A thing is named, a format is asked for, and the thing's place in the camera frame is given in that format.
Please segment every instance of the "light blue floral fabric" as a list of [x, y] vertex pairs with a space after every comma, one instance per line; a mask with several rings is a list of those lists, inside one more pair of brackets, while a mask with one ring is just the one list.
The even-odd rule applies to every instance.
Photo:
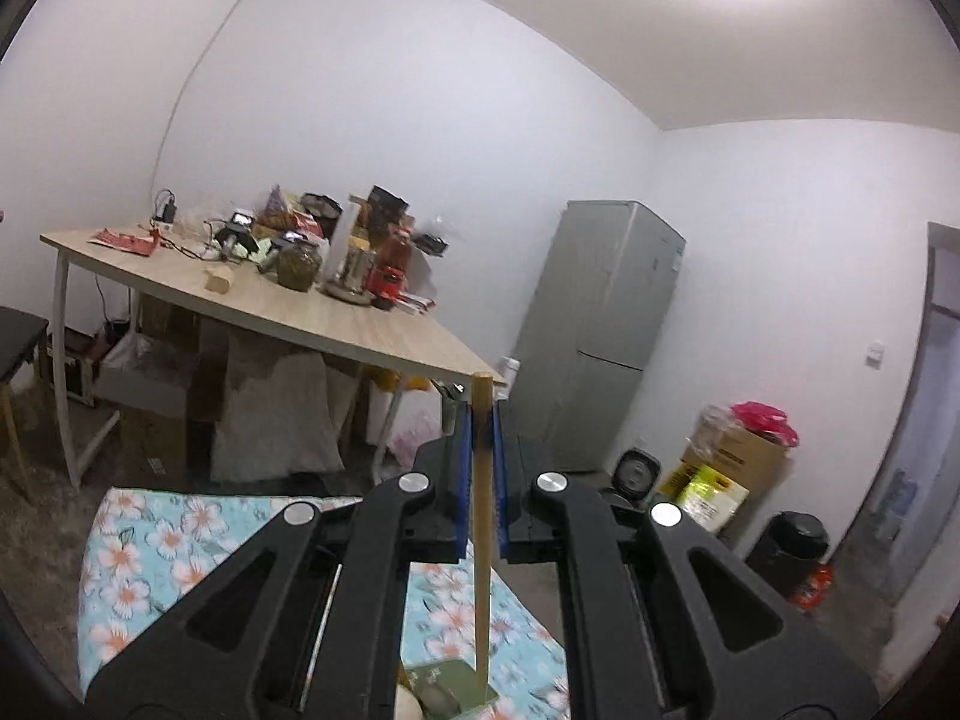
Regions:
[[[294, 500], [322, 511], [357, 498], [210, 497], [109, 490], [90, 531], [77, 620], [80, 687], [216, 565]], [[411, 565], [400, 656], [474, 665], [472, 548], [459, 565]], [[490, 682], [477, 720], [568, 718], [563, 648], [493, 572]]]

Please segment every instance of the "white table leg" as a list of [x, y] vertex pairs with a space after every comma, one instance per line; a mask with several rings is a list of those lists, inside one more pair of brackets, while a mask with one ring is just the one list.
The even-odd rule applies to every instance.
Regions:
[[387, 416], [383, 420], [383, 427], [380, 429], [380, 439], [376, 442], [376, 452], [373, 453], [373, 463], [371, 464], [370, 475], [373, 477], [375, 485], [380, 484], [380, 471], [383, 469], [383, 458], [387, 454], [387, 441], [390, 439], [390, 430], [394, 427], [394, 420], [397, 419], [397, 412], [400, 410], [400, 399], [403, 397], [403, 391], [407, 389], [407, 383], [410, 376], [400, 375], [400, 381], [394, 387], [394, 396], [390, 399], [390, 408], [387, 409]]
[[61, 444], [64, 446], [66, 470], [70, 475], [70, 484], [80, 489], [80, 469], [77, 466], [77, 452], [73, 443], [73, 429], [70, 426], [70, 407], [66, 398], [66, 369], [64, 368], [64, 328], [66, 327], [66, 281], [70, 272], [70, 261], [64, 252], [56, 255], [56, 277], [54, 279], [54, 399], [56, 401], [56, 423], [61, 431]]

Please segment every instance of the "refrigerator door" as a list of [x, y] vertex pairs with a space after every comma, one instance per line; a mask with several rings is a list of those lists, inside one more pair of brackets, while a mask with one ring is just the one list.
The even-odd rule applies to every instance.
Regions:
[[580, 333], [579, 351], [643, 370], [670, 307], [684, 247], [669, 224], [638, 203], [600, 309]]
[[634, 368], [577, 355], [546, 440], [558, 470], [601, 469], [642, 376]]
[[514, 352], [520, 373], [510, 402], [521, 435], [546, 436], [577, 356], [577, 338], [606, 293], [633, 213], [627, 202], [566, 207]]

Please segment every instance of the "black trash can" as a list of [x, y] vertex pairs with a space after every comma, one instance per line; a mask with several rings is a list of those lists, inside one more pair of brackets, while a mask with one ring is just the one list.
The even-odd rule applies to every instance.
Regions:
[[770, 520], [746, 562], [776, 592], [790, 598], [829, 546], [827, 529], [813, 514], [781, 512]]

